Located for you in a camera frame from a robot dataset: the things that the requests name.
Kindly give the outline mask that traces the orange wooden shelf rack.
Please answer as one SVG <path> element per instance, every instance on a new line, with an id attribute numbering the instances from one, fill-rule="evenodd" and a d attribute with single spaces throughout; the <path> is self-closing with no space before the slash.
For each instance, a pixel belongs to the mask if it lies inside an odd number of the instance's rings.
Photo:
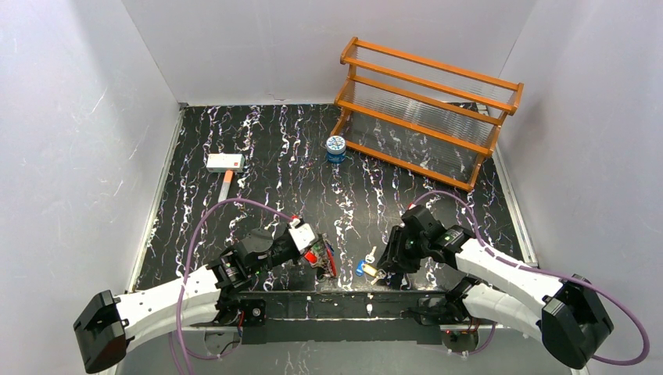
<path id="1" fill-rule="evenodd" d="M 525 89 L 489 75 L 352 37 L 331 135 L 346 146 L 464 191 L 491 159 Z"/>

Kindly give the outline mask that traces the metal key organizer red handle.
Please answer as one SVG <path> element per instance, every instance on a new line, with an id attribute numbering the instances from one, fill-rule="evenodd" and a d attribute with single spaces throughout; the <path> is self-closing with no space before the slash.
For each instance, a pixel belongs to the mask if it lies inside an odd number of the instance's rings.
<path id="1" fill-rule="evenodd" d="M 306 250 L 303 258 L 316 270 L 318 280 L 334 279 L 338 276 L 334 260 L 334 251 L 326 234 L 320 234 L 318 239 Z"/>

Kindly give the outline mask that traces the aluminium rail frame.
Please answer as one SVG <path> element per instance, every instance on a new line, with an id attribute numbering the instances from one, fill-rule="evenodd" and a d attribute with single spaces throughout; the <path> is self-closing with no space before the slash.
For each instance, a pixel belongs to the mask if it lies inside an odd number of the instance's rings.
<path id="1" fill-rule="evenodd" d="M 460 334 L 470 319 L 435 320 L 421 325 L 406 311 L 423 298 L 441 298 L 443 292 L 377 291 L 312 293 L 305 291 L 246 292 L 223 301 L 210 323 L 185 325 L 167 334 L 210 328 L 235 332 L 246 345 L 316 341 L 416 341 L 444 344 L 453 352 L 478 352 L 473 331 Z"/>

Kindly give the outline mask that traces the white box with red logo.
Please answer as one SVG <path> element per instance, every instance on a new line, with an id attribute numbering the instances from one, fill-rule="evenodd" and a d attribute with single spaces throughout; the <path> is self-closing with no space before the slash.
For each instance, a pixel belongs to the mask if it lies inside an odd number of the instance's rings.
<path id="1" fill-rule="evenodd" d="M 245 156 L 242 154 L 213 153 L 206 160 L 206 168 L 211 173 L 238 172 L 244 165 Z"/>

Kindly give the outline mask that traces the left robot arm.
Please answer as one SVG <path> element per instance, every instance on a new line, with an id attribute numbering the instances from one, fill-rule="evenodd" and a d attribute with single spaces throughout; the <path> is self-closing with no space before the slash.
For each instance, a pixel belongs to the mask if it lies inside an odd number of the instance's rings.
<path id="1" fill-rule="evenodd" d="M 187 277 L 124 295 L 99 292 L 73 323 L 85 372 L 107 370 L 129 351 L 177 328 L 212 322 L 221 303 L 248 288 L 257 273 L 299 260 L 319 238 L 308 223 L 278 237 L 255 229 Z"/>

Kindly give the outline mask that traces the silver key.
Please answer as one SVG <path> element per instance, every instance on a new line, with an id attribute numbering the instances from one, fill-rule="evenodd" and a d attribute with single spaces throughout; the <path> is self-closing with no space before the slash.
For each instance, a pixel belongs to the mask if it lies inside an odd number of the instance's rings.
<path id="1" fill-rule="evenodd" d="M 366 254 L 366 256 L 364 257 L 364 261 L 366 262 L 366 264 L 372 265 L 375 262 L 375 252 L 376 252 L 376 250 L 377 250 L 377 247 L 374 246 L 371 249 L 371 251 L 368 254 Z"/>

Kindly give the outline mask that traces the blue jar with patterned lid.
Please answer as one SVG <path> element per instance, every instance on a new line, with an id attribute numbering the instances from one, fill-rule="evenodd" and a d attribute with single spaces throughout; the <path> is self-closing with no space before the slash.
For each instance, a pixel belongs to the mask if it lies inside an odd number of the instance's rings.
<path id="1" fill-rule="evenodd" d="M 325 142 L 326 159 L 329 163 L 339 164 L 346 157 L 346 140 L 338 135 L 333 135 Z"/>

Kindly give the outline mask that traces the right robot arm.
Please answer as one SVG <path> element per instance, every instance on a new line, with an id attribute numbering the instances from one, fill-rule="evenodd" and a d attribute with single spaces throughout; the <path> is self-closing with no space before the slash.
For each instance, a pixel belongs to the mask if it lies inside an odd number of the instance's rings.
<path id="1" fill-rule="evenodd" d="M 444 227 L 423 205 L 411 206 L 389 234 L 377 262 L 387 274 L 417 272 L 433 259 L 463 274 L 441 298 L 423 298 L 406 311 L 421 325 L 466 318 L 491 320 L 540 341 L 560 363 L 583 368 L 614 330 L 587 279 L 562 280 L 533 273 L 529 266 L 482 246 L 469 229 Z"/>

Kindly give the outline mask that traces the blue key tag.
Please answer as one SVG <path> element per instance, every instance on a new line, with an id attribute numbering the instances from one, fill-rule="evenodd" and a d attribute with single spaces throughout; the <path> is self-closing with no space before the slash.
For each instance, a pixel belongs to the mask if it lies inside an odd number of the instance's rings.
<path id="1" fill-rule="evenodd" d="M 357 267 L 355 268 L 355 274 L 356 274 L 358 277 L 362 277 L 362 276 L 365 274 L 365 272 L 364 272 L 364 265 L 365 265 L 365 263 L 366 263 L 366 262 L 365 262 L 363 259 L 360 260 L 360 261 L 357 263 Z"/>

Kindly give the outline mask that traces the white orange marker pen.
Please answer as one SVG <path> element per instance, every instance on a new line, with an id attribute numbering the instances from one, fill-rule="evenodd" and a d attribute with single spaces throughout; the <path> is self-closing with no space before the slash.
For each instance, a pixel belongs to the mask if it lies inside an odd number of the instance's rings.
<path id="1" fill-rule="evenodd" d="M 223 180 L 220 187 L 220 193 L 218 195 L 218 202 L 222 202 L 228 198 L 231 182 L 234 176 L 233 170 L 226 170 L 224 172 Z"/>

